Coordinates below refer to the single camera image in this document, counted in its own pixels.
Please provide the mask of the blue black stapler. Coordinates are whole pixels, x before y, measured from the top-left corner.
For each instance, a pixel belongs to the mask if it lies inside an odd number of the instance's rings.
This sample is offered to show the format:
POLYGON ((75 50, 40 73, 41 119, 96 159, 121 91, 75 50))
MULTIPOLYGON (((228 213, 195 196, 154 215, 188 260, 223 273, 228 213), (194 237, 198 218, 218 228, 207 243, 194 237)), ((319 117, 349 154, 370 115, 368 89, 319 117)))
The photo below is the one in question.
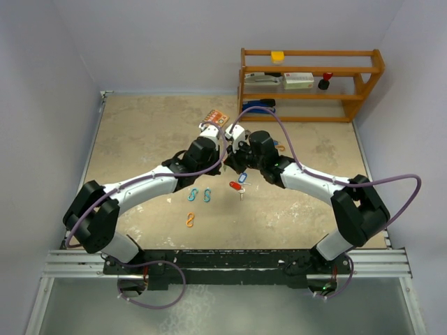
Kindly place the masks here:
POLYGON ((243 102, 242 111, 248 110, 248 113, 252 114, 269 114, 276 112, 275 99, 264 98, 260 100, 248 100, 243 102))

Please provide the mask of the wooden shelf rack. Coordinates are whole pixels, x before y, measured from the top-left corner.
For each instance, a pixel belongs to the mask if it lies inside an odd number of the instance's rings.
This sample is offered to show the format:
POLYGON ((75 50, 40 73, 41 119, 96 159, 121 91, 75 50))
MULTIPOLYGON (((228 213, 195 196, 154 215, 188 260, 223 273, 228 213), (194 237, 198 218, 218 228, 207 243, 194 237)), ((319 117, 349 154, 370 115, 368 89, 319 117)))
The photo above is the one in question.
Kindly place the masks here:
POLYGON ((271 50, 240 51, 238 110, 245 101, 275 99, 276 114, 288 122, 353 121, 385 71, 379 50, 284 50, 283 64, 274 65, 271 50), (246 73, 312 73, 311 89, 285 89, 275 86, 249 86, 246 73), (328 90, 318 88, 324 73, 333 73, 328 90))

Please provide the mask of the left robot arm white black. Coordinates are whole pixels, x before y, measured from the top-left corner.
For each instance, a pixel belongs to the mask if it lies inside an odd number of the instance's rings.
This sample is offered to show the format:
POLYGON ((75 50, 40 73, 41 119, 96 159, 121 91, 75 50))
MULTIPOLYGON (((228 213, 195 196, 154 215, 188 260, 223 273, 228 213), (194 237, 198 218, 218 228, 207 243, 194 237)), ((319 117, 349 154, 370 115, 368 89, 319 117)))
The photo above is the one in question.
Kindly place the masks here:
POLYGON ((114 184, 87 182, 63 217, 68 230, 65 247, 82 247, 88 253, 101 252, 120 263, 136 263, 142 249, 117 231, 118 218, 148 200, 190 187, 202 174, 219 174, 219 150, 218 139, 201 135, 188 149, 145 174, 114 184))

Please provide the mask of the teal carabiner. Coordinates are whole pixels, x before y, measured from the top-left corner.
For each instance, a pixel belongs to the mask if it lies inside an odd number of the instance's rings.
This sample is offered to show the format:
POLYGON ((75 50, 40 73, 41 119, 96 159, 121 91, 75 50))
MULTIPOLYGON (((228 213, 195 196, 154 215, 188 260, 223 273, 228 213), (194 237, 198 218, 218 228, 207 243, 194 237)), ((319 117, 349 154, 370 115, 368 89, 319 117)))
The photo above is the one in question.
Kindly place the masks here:
POLYGON ((198 189, 197 188, 192 188, 191 192, 187 196, 187 200, 190 201, 190 202, 194 201, 196 199, 197 194, 198 194, 198 189))
POLYGON ((208 203, 211 200, 211 189, 210 188, 206 188, 204 190, 204 194, 203 194, 203 201, 208 203))

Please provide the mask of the orange small notebook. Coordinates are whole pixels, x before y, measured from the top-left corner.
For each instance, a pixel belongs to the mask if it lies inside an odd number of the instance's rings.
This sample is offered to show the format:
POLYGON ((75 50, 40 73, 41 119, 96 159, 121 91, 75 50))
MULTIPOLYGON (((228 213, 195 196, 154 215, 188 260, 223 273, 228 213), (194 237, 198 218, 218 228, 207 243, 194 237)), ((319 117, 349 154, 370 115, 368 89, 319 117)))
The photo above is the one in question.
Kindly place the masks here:
POLYGON ((223 127, 229 121, 229 119, 230 117, 227 114, 213 109, 205 116, 203 122, 211 121, 215 124, 218 124, 220 127, 223 127))

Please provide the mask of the aluminium rail frame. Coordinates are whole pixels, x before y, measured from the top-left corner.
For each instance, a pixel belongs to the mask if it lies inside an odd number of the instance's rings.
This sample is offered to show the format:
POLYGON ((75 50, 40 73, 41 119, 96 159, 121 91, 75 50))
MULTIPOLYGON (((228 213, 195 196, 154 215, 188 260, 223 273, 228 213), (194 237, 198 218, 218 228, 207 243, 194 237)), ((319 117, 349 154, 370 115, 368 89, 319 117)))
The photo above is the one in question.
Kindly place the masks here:
MULTIPOLYGON (((358 278, 411 278, 404 249, 354 249, 349 252, 358 278)), ((43 273, 48 276, 93 277, 103 275, 104 259, 81 249, 49 251, 43 273)))

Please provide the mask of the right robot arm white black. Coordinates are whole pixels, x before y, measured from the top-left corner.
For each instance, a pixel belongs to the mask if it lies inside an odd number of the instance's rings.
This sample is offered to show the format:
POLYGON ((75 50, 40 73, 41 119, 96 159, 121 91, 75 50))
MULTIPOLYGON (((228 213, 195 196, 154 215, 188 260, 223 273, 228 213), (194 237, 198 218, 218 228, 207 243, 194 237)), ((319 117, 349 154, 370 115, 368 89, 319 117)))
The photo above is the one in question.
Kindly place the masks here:
POLYGON ((320 240, 312 250, 326 261, 365 243, 380 232, 390 213, 369 179, 337 178, 299 166, 291 157, 281 155, 267 131, 249 135, 240 126, 226 130, 230 142, 224 164, 238 174, 258 170, 267 183, 300 191, 332 207, 337 228, 320 240))

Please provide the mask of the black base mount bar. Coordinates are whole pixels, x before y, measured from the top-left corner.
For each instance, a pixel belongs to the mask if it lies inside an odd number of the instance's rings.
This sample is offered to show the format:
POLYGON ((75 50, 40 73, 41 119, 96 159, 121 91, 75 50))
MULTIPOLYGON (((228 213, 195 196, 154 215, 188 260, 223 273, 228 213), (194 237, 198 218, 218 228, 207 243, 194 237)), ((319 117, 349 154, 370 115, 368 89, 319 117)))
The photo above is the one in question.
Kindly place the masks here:
POLYGON ((134 264, 122 265, 110 256, 103 271, 120 279, 138 276, 148 290, 169 285, 281 285, 292 289, 333 291, 337 276, 349 275, 347 255, 332 261, 312 249, 192 249, 143 250, 134 264))

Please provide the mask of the red black stamp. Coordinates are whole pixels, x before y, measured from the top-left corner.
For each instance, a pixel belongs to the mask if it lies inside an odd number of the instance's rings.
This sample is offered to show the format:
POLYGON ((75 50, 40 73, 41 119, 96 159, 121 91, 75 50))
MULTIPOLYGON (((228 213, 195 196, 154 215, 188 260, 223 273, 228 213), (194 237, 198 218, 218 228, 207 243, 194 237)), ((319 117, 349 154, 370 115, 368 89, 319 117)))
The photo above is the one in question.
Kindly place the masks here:
POLYGON ((318 82, 318 88, 322 91, 328 90, 330 86, 330 79, 332 78, 333 73, 324 73, 322 78, 318 82))

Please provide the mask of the red tag key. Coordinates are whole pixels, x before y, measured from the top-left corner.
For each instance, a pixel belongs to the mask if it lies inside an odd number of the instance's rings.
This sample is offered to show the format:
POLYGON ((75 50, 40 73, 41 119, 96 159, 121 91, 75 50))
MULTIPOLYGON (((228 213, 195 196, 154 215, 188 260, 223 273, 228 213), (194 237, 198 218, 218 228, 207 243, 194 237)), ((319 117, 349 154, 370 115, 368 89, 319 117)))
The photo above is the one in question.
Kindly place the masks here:
POLYGON ((240 195, 240 200, 243 201, 244 193, 246 191, 244 186, 236 181, 230 181, 229 186, 238 192, 240 195))

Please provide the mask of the white red box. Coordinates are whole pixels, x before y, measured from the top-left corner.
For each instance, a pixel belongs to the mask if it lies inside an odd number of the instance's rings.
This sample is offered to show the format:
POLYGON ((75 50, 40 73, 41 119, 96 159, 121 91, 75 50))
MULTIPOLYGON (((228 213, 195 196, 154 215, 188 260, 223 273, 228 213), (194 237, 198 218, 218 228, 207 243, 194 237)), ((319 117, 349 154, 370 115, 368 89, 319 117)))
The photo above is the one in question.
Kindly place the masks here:
POLYGON ((282 82, 285 89, 311 89, 314 76, 312 73, 284 73, 282 82))

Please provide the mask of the yellow lid container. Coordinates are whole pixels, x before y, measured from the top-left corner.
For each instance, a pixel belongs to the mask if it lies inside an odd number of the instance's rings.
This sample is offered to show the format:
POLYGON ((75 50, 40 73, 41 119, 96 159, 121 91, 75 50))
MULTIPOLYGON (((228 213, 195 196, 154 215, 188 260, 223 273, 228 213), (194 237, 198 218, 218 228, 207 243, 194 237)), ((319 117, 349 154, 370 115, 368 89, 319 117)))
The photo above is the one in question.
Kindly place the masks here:
POLYGON ((271 59, 272 64, 280 65, 280 64, 283 64, 283 62, 284 62, 285 54, 283 51, 272 50, 270 52, 270 59, 271 59))

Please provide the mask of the grey stapler on shelf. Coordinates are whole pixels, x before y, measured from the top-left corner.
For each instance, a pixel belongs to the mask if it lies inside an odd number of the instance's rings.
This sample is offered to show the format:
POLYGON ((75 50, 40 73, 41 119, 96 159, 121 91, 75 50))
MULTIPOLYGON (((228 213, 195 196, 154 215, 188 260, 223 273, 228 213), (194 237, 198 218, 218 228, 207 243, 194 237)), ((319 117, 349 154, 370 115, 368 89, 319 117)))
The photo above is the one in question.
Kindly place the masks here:
POLYGON ((255 72, 244 75, 244 83, 249 86, 275 86, 281 81, 281 73, 255 72))

